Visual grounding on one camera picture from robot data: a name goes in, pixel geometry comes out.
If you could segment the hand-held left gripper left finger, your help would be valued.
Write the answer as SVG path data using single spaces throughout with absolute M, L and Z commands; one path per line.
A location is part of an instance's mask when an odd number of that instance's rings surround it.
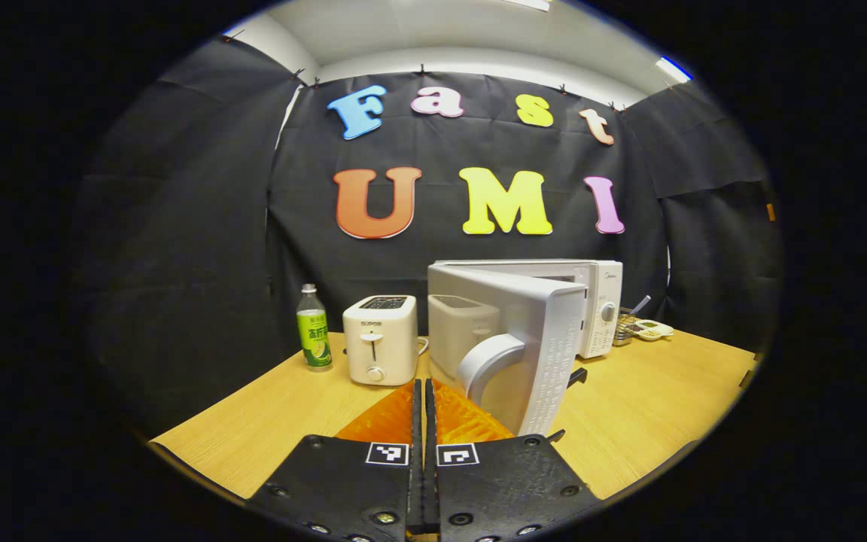
M 422 391 L 416 379 L 336 436 L 304 436 L 248 504 L 340 540 L 406 541 L 420 533 Z

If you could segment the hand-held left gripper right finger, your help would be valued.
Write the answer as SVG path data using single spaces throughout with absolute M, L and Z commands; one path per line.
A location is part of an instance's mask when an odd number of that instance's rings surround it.
M 440 443 L 446 398 L 424 384 L 424 532 L 438 541 L 533 540 L 601 507 L 550 439 Z

